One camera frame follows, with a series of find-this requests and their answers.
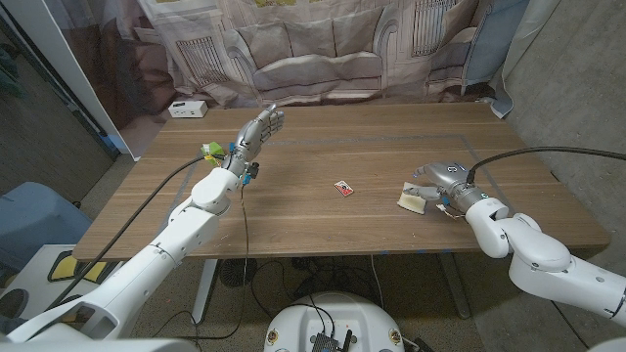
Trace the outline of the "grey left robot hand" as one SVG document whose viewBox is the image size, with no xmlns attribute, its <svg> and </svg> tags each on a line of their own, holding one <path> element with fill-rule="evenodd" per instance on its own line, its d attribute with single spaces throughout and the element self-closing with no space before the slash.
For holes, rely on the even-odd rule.
<svg viewBox="0 0 626 352">
<path fill-rule="evenodd" d="M 222 168 L 241 177 L 258 156 L 262 145 L 283 128 L 285 115 L 271 105 L 239 131 L 233 150 L 226 156 Z"/>
</svg>

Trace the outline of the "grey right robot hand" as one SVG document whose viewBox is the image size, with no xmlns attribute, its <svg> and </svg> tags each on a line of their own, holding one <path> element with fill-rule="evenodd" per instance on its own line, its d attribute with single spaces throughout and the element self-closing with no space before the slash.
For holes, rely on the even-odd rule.
<svg viewBox="0 0 626 352">
<path fill-rule="evenodd" d="M 463 212 L 483 199 L 483 192 L 468 183 L 469 172 L 460 163 L 432 162 L 418 167 L 414 175 L 415 177 L 425 176 L 432 186 L 405 186 L 403 193 L 406 195 L 425 200 L 439 200 L 447 197 Z"/>
</svg>

